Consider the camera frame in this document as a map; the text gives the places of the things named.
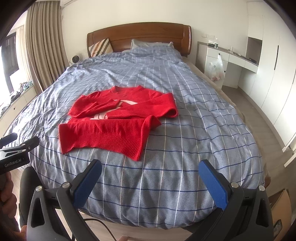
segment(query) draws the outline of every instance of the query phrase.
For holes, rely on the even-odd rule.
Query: headboard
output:
[[[113,52],[121,52],[131,48],[131,40],[138,39],[144,42],[173,42],[174,48],[182,56],[187,57],[191,51],[191,27],[179,23],[145,22],[128,23],[96,30],[87,34],[87,52],[89,47],[109,38]]]

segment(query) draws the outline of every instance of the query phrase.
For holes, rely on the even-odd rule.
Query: air conditioner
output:
[[[75,2],[76,0],[61,0],[60,4],[61,4],[61,7],[66,7],[68,6],[69,4]]]

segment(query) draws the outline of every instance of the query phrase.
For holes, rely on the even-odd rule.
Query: black cable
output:
[[[111,234],[111,236],[112,236],[112,238],[114,239],[114,241],[117,241],[116,238],[114,237],[113,233],[112,233],[112,232],[110,231],[110,229],[107,227],[107,225],[104,224],[101,220],[96,219],[96,218],[84,218],[83,220],[84,220],[84,221],[98,221],[98,222],[100,222],[101,224],[104,225],[104,227],[105,227],[105,228],[108,230],[108,232]],[[74,237],[73,234],[72,234],[72,239],[71,239],[71,241],[75,241],[75,237]]]

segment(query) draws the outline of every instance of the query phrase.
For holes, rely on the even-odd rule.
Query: black door handle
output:
[[[278,46],[278,50],[277,50],[277,53],[276,53],[276,62],[277,62],[277,56],[279,55],[279,46]]]

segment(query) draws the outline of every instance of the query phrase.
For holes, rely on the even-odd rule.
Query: pillow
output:
[[[152,46],[169,46],[174,48],[173,42],[168,43],[149,43],[149,42],[142,42],[140,40],[132,39],[131,41],[131,50],[137,47],[152,47]]]
[[[91,57],[100,56],[106,53],[113,53],[109,38],[103,39],[102,41],[97,42],[96,44],[89,47],[89,52]]]

